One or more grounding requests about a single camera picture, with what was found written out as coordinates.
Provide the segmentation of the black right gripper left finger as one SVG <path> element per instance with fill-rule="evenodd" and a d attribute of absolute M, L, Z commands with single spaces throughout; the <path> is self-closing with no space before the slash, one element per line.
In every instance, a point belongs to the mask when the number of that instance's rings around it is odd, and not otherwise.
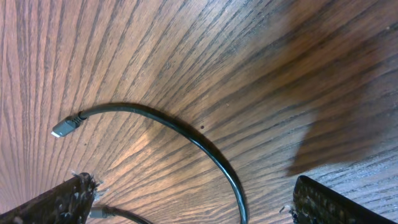
<path fill-rule="evenodd" d="M 86 172 L 75 174 L 62 184 L 1 214 L 1 224 L 85 223 L 99 185 Z"/>

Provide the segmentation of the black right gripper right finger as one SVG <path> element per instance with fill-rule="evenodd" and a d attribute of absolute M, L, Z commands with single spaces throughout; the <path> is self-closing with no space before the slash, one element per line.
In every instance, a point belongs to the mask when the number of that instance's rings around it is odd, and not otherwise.
<path fill-rule="evenodd" d="M 294 187 L 292 218 L 294 224 L 395 224 L 305 175 Z"/>

